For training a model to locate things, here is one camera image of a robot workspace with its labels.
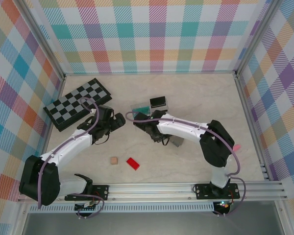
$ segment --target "chessboard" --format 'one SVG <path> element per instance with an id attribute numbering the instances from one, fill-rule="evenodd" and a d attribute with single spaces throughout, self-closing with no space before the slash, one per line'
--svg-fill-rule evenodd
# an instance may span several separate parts
<path id="1" fill-rule="evenodd" d="M 44 110 L 51 118 L 54 126 L 63 131 L 73 123 L 89 114 L 89 111 L 79 103 L 82 97 L 92 98 L 97 105 L 105 104 L 111 100 L 111 94 L 104 88 L 97 79 L 93 79 L 72 92 L 66 94 L 50 105 L 46 106 Z M 83 102 L 89 109 L 95 106 L 90 101 Z"/>

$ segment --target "white marble surface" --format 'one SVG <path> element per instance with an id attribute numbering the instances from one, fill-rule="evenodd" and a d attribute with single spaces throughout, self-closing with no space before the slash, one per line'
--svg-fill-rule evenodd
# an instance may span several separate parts
<path id="1" fill-rule="evenodd" d="M 68 77 L 63 94 L 92 78 Z M 112 100 L 106 105 L 115 113 L 125 114 L 132 104 L 165 95 L 169 113 L 175 117 L 196 122 L 220 121 L 234 141 L 242 145 L 237 152 L 242 167 L 239 176 L 247 181 L 263 180 L 231 74 L 98 75 L 96 78 L 111 93 Z M 62 132 L 53 128 L 48 150 L 68 138 L 85 119 Z M 118 157 L 117 165 L 110 164 L 114 156 Z M 140 164 L 137 171 L 126 163 L 129 157 Z M 232 172 L 236 164 L 230 158 L 228 166 Z M 76 156 L 64 167 L 60 177 L 75 173 L 97 183 L 203 182 L 211 178 L 211 169 L 199 145 L 187 140 L 180 147 L 154 143 L 129 121 L 111 133 L 107 143 L 92 145 Z"/>

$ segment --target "pink object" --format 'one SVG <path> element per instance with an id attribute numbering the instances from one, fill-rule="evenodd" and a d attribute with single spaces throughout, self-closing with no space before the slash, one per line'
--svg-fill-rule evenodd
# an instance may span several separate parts
<path id="1" fill-rule="evenodd" d="M 233 151 L 236 152 L 240 148 L 241 148 L 241 145 L 240 144 L 236 144 L 236 145 L 233 146 Z"/>

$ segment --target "purple cable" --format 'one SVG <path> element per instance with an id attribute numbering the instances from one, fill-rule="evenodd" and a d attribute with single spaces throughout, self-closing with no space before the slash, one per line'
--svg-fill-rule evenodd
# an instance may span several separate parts
<path id="1" fill-rule="evenodd" d="M 152 121 L 172 121 L 172 122 L 179 122 L 179 123 L 182 123 L 182 124 L 185 124 L 185 125 L 189 125 L 189 126 L 192 126 L 192 127 L 195 127 L 195 128 L 200 128 L 201 130 L 204 130 L 204 131 L 207 131 L 209 132 L 210 134 L 214 135 L 215 137 L 217 137 L 229 150 L 230 152 L 232 153 L 235 161 L 236 161 L 236 164 L 237 164 L 237 171 L 236 172 L 233 172 L 233 173 L 229 173 L 227 174 L 227 176 L 231 176 L 231 175 L 237 175 L 238 173 L 240 173 L 241 171 L 241 164 L 239 162 L 239 159 L 238 157 L 236 156 L 236 153 L 233 151 L 233 149 L 231 148 L 231 146 L 220 136 L 218 135 L 217 133 L 215 133 L 214 131 L 212 130 L 209 130 L 205 127 L 201 127 L 199 125 L 196 125 L 196 124 L 192 124 L 192 123 L 189 123 L 189 122 L 186 122 L 186 121 L 181 121 L 181 120 L 176 120 L 176 119 L 171 119 L 171 118 L 154 118 L 154 119 L 148 119 L 148 120 L 134 120 L 134 119 L 130 119 L 128 117 L 129 114 L 137 114 L 139 112 L 127 112 L 125 114 L 125 118 L 129 121 L 132 121 L 132 122 L 137 122 L 137 123 L 144 123 L 144 122 L 152 122 Z M 242 199 L 240 200 L 238 206 L 231 212 L 228 213 L 229 214 L 232 214 L 234 211 L 237 210 L 237 208 L 242 204 L 242 202 L 244 201 L 245 199 L 245 195 L 246 195 L 246 184 L 245 184 L 245 181 L 239 177 L 232 177 L 232 179 L 236 179 L 236 180 L 240 180 L 242 181 L 243 183 L 243 186 L 244 186 L 244 193 L 243 193 L 243 196 L 242 196 Z"/>
<path id="2" fill-rule="evenodd" d="M 96 216 L 96 215 L 98 215 L 102 210 L 103 210 L 103 206 L 104 206 L 104 199 L 103 198 L 101 198 L 101 197 L 98 197 L 98 196 L 95 196 L 95 195 L 90 195 L 90 194 L 77 194 L 77 193 L 74 193 L 74 194 L 71 194 L 72 196 L 83 196 L 83 197 L 93 197 L 93 198 L 97 198 L 97 199 L 99 199 L 100 201 L 102 201 L 102 206 L 101 206 L 101 208 L 99 209 L 99 211 L 97 211 L 97 212 L 95 212 L 95 213 L 92 213 L 90 216 L 88 216 L 88 217 L 83 217 L 83 216 L 81 216 L 80 214 L 79 214 L 79 212 L 81 211 L 81 209 L 79 209 L 78 211 L 77 211 L 77 215 L 79 216 L 78 218 L 80 219 L 80 218 L 83 218 L 83 219 L 89 219 L 89 218 L 92 218 L 92 217 L 94 217 L 94 216 Z"/>
<path id="3" fill-rule="evenodd" d="M 75 136 L 74 138 L 71 138 L 71 139 L 68 139 L 68 140 L 66 140 L 65 142 L 63 142 L 62 144 L 60 144 L 54 151 L 53 151 L 53 153 L 52 154 L 50 154 L 48 157 L 47 157 L 47 159 L 45 160 L 45 162 L 43 163 L 43 165 L 42 165 L 42 167 L 41 167 L 41 169 L 40 169 L 40 171 L 39 171 L 39 174 L 38 174 L 38 192 L 37 192 L 37 197 L 38 197 L 38 209 L 40 209 L 41 208 L 41 180 L 42 180 L 42 177 L 43 177 L 43 172 L 44 172 L 44 169 L 45 169 L 45 167 L 46 167 L 46 165 L 47 165 L 47 163 L 48 163 L 48 161 L 52 158 L 52 155 L 54 155 L 54 154 L 56 154 L 63 146 L 65 146 L 67 143 L 69 143 L 69 142 L 71 142 L 72 140 L 75 140 L 75 139 L 77 139 L 77 138 L 79 138 L 79 137 L 81 137 L 81 136 L 83 136 L 83 135 L 85 135 L 86 133 L 88 133 L 91 129 L 93 129 L 96 125 L 97 125 L 97 123 L 98 123 L 98 121 L 99 121 L 99 109 L 98 109 L 98 105 L 92 100 L 92 99 L 90 99 L 90 98 L 88 98 L 88 97 L 82 97 L 82 98 L 80 98 L 78 101 L 80 102 L 80 104 L 86 109 L 86 110 L 88 110 L 89 112 L 91 112 L 91 110 L 88 108 L 88 107 L 86 107 L 83 103 L 82 103 L 82 100 L 89 100 L 89 101 L 91 101 L 93 104 L 94 104 L 94 106 L 95 106 L 95 109 L 96 109 L 96 113 L 97 113 L 97 115 L 96 115 L 96 120 L 95 120 L 95 123 L 87 130 L 87 131 L 85 131 L 85 132 L 83 132 L 83 133 L 81 133 L 81 134 L 79 134 L 79 135 L 77 135 L 77 136 Z"/>

